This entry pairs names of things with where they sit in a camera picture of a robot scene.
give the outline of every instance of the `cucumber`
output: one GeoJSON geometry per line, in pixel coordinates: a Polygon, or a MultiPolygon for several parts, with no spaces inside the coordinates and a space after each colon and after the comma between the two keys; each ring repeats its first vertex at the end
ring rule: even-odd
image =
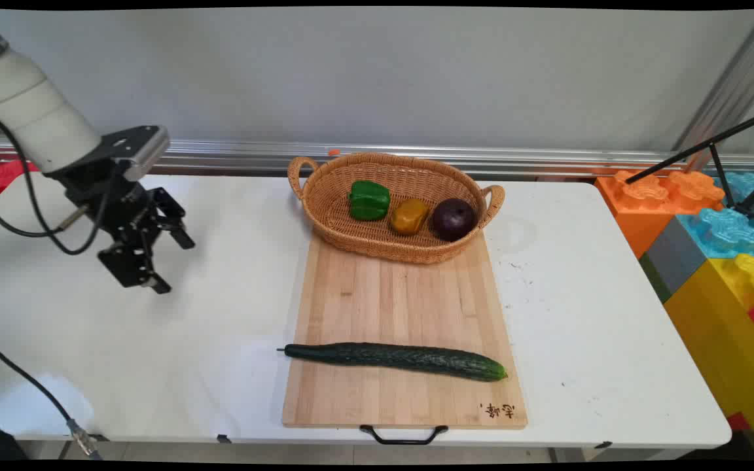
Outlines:
{"type": "Polygon", "coordinates": [[[476,381],[499,381],[508,377],[502,364],[486,356],[455,349],[344,342],[327,345],[290,343],[283,351],[284,355],[293,358],[343,366],[385,366],[476,381]]]}

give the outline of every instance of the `cutting board handle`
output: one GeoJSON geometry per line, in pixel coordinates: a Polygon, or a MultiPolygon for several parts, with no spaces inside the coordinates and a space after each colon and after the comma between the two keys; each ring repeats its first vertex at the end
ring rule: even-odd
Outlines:
{"type": "Polygon", "coordinates": [[[304,192],[302,191],[302,184],[298,181],[298,178],[304,164],[311,166],[312,169],[314,169],[314,172],[319,168],[316,161],[309,157],[293,158],[293,161],[290,162],[290,166],[287,167],[287,178],[290,180],[290,186],[293,187],[293,193],[295,193],[296,197],[300,200],[304,197],[304,192]]]}
{"type": "Polygon", "coordinates": [[[435,427],[432,429],[432,435],[430,435],[430,438],[425,440],[386,440],[385,438],[381,438],[380,435],[377,435],[377,432],[374,431],[374,427],[370,425],[360,425],[359,430],[373,436],[374,440],[377,440],[378,444],[381,445],[429,445],[432,440],[435,440],[436,435],[450,430],[450,427],[447,427],[446,425],[435,427]]]}
{"type": "Polygon", "coordinates": [[[491,194],[490,205],[488,205],[488,210],[485,212],[482,220],[479,221],[479,229],[487,226],[499,212],[502,203],[505,203],[505,188],[502,188],[499,185],[490,185],[490,187],[482,188],[482,196],[488,196],[488,193],[491,194]]]}

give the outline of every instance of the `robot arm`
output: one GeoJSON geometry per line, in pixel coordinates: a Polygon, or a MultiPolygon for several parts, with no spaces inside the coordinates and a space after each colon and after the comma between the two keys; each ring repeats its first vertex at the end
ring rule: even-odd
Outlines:
{"type": "Polygon", "coordinates": [[[0,123],[22,151],[21,157],[63,184],[65,196],[78,209],[75,214],[86,214],[113,237],[113,245],[98,258],[122,286],[170,291],[153,268],[153,243],[162,230],[170,232],[183,249],[194,247],[194,241],[185,233],[182,207],[163,188],[144,190],[138,184],[170,145],[162,126],[137,126],[99,136],[45,73],[12,50],[2,36],[0,123]]]}

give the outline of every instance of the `cutting board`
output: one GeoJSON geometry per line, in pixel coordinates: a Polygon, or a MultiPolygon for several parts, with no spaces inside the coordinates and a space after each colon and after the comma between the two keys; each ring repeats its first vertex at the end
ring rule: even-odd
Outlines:
{"type": "Polygon", "coordinates": [[[293,343],[375,342],[476,352],[508,378],[471,381],[289,360],[287,427],[524,428],[526,407],[484,236],[436,265],[347,253],[312,236],[293,343]]]}

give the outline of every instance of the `metal rail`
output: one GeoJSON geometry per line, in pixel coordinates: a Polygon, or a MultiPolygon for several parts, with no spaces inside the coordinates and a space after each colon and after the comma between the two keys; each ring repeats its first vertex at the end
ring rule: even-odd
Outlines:
{"type": "MultiPolygon", "coordinates": [[[[228,143],[183,141],[171,143],[152,173],[249,175],[282,177],[296,156],[306,156],[319,163],[329,160],[327,153],[388,152],[427,158],[450,164],[474,179],[513,180],[536,177],[588,179],[610,176],[619,170],[647,169],[675,152],[601,151],[568,149],[526,149],[510,147],[425,147],[345,143],[228,143]]],[[[720,155],[725,170],[754,172],[754,155],[720,155]]],[[[15,159],[13,147],[0,138],[0,160],[15,159]]],[[[683,170],[682,163],[665,167],[683,170]]],[[[706,172],[714,174],[714,166],[706,172]]]]}

